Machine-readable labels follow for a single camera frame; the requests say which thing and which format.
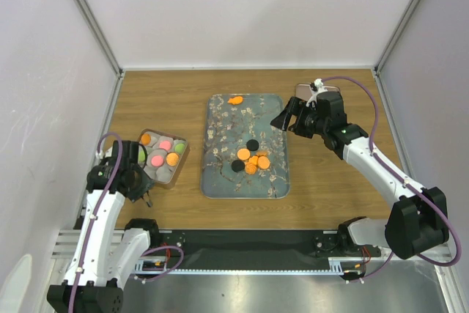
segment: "wooden table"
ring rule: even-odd
[[[276,93],[286,103],[295,86],[315,78],[350,76],[363,82],[380,104],[375,142],[398,164],[397,153],[370,70],[203,70],[127,72],[111,131],[136,139],[154,128],[189,140],[191,151],[171,190],[153,188],[153,207],[126,202],[117,221],[154,218],[173,229],[330,229],[356,216],[387,218],[383,198],[354,168],[328,150],[319,136],[288,135],[291,191],[283,199],[208,199],[200,191],[207,100],[215,93]],[[341,88],[349,122],[371,131],[373,106],[360,87]]]

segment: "round black object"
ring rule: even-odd
[[[259,149],[259,142],[256,141],[255,139],[250,139],[250,140],[248,141],[248,143],[246,143],[246,147],[247,147],[250,151],[254,152],[254,151],[256,151],[256,150]]]
[[[232,170],[234,172],[241,172],[244,170],[244,162],[240,161],[239,159],[232,162]]]

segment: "round orange object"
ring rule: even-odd
[[[235,106],[237,104],[241,104],[242,102],[243,102],[243,97],[241,97],[240,95],[238,95],[237,97],[232,97],[228,99],[228,103],[233,104]]]
[[[257,155],[255,155],[254,157],[250,157],[249,158],[249,163],[257,165],[257,159],[259,159],[259,157]]]
[[[176,166],[179,162],[179,155],[177,153],[169,153],[166,156],[166,162],[169,166]]]
[[[269,166],[270,166],[269,158],[263,155],[260,156],[259,159],[257,159],[257,165],[259,166],[259,168],[263,170],[269,169]]]
[[[247,163],[244,170],[246,171],[246,174],[254,175],[254,174],[256,174],[257,166],[255,166],[252,163]]]
[[[152,141],[152,137],[148,133],[144,133],[140,137],[140,142],[144,145],[147,146],[150,142]]]
[[[237,157],[242,161],[247,161],[251,157],[251,152],[247,148],[241,148],[237,151]]]

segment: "white panel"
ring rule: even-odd
[[[469,290],[468,0],[422,0],[382,78],[417,180],[438,186],[465,250]]]
[[[409,0],[88,0],[124,67],[374,65]]]
[[[0,285],[31,254],[21,311],[36,312],[116,78],[73,0],[0,0],[0,8]]]

